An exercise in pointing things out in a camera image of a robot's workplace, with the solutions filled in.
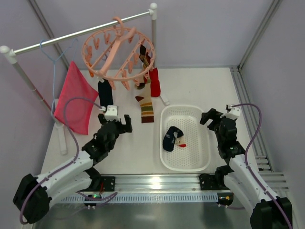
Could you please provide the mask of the beige striped sock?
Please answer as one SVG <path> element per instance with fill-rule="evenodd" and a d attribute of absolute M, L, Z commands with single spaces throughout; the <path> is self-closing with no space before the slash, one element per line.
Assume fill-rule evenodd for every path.
<path fill-rule="evenodd" d="M 154 122 L 154 110 L 151 99 L 151 80 L 148 79 L 142 92 L 135 97 L 141 108 L 141 123 Z"/>

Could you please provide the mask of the navy sock red toe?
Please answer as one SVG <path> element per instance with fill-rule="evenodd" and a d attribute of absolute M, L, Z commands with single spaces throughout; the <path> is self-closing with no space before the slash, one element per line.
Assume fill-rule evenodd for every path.
<path fill-rule="evenodd" d="M 113 105 L 112 88 L 107 80 L 98 82 L 98 93 L 100 106 L 107 107 Z"/>

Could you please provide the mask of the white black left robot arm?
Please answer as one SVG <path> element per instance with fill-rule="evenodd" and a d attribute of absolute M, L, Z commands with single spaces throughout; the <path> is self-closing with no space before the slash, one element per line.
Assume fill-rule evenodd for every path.
<path fill-rule="evenodd" d="M 100 129 L 93 139 L 77 148 L 74 157 L 55 169 L 39 175 L 27 174 L 22 178 L 13 198 L 20 211 L 20 223 L 34 224 L 41 220 L 50 208 L 74 192 L 94 190 L 102 177 L 94 166 L 103 161 L 114 149 L 119 135 L 132 132 L 132 120 L 124 115 L 121 120 L 107 120 L 98 115 Z"/>

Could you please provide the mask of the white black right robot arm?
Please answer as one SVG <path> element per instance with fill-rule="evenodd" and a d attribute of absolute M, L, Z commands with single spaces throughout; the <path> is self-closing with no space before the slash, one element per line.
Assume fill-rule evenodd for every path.
<path fill-rule="evenodd" d="M 225 190 L 242 203 L 250 215 L 253 229 L 291 229 L 293 208 L 287 197 L 280 197 L 252 168 L 248 159 L 248 148 L 243 148 L 237 140 L 236 120 L 241 114 L 237 105 L 227 105 L 225 114 L 212 108 L 202 113 L 200 124 L 207 122 L 217 140 L 218 153 L 226 164 L 215 173 L 199 176 L 203 191 Z"/>

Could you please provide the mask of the navy patterned sock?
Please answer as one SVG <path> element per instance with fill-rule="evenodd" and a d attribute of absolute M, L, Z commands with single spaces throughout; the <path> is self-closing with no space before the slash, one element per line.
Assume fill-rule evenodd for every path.
<path fill-rule="evenodd" d="M 175 145 L 186 147 L 186 142 L 183 131 L 176 126 L 171 126 L 163 138 L 162 147 L 165 151 L 172 152 Z"/>

